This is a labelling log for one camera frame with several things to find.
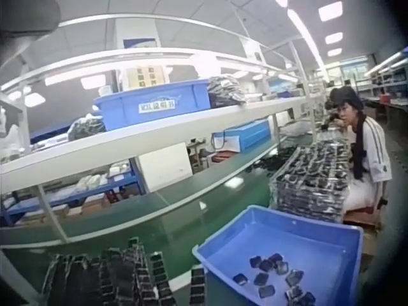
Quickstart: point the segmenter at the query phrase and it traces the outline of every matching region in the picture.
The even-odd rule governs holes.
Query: sign
[[[139,104],[139,113],[160,112],[162,110],[174,110],[175,108],[176,101],[174,99],[162,99]]]

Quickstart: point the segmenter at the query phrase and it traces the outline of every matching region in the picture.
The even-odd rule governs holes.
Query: blue plastic crate
[[[332,224],[249,206],[204,244],[193,249],[194,256],[229,287],[257,305],[287,305],[286,276],[269,273],[267,284],[275,286],[272,297],[261,299],[252,282],[261,272],[251,268],[249,259],[268,258],[276,252],[289,263],[289,270],[303,270],[300,287],[316,297],[316,305],[355,304],[363,231],[356,226]],[[239,273],[248,283],[239,286]]]
[[[238,137],[238,141],[234,145],[226,145],[225,149],[221,148],[234,152],[243,152],[271,138],[269,122],[267,120],[256,120],[241,126],[235,126],[226,129],[224,132],[213,133],[212,136],[213,138],[220,138],[231,142],[234,137]]]
[[[94,100],[107,131],[210,109],[208,80],[170,83],[119,92]]]

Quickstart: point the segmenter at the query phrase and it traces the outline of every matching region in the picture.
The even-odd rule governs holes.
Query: factory workstation
[[[6,2],[5,305],[396,305],[408,41],[385,4]]]

